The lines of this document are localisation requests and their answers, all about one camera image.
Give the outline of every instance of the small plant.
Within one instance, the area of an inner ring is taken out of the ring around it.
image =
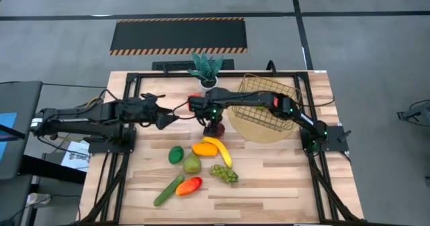
[[[192,53],[194,64],[197,71],[188,70],[190,75],[199,79],[204,87],[212,87],[216,84],[216,74],[221,70],[221,59],[214,60],[213,57],[206,57],[203,53],[200,58],[196,53]]]

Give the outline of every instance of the grape bunch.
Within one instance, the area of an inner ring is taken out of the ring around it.
[[[239,181],[239,177],[232,169],[221,165],[213,165],[210,168],[209,174],[221,178],[226,183],[235,183]]]

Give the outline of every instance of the yellow banana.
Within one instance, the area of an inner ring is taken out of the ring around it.
[[[231,168],[233,166],[230,154],[228,153],[228,150],[226,149],[224,144],[222,144],[221,141],[219,141],[218,139],[212,138],[212,137],[204,137],[202,139],[202,143],[211,143],[211,144],[215,145],[218,148],[218,150],[220,151],[222,158],[224,159],[224,162],[226,163],[226,165],[229,168]]]

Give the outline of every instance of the concrete floor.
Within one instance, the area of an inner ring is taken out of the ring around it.
[[[302,11],[420,11],[430,0],[300,0]],[[292,0],[1,0],[0,16],[293,11]],[[246,19],[249,53],[225,55],[237,69],[305,69],[294,17]],[[327,70],[349,136],[355,182],[367,220],[428,225],[429,129],[397,111],[429,99],[430,17],[305,17],[315,69]],[[115,21],[0,22],[0,82],[106,85],[113,70],[149,70],[188,56],[109,56]],[[46,87],[39,108],[82,104],[99,89]],[[51,151],[30,141],[26,153]],[[76,207],[43,209],[37,225],[70,223]]]

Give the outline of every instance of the caution stripe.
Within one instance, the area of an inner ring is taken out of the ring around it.
[[[156,55],[156,54],[243,54],[248,53],[248,48],[220,47],[220,48],[148,48],[148,49],[120,49],[110,50],[110,55]]]
[[[178,21],[243,21],[243,17],[188,17],[188,18],[147,18],[141,20],[118,20],[118,22],[178,22]]]

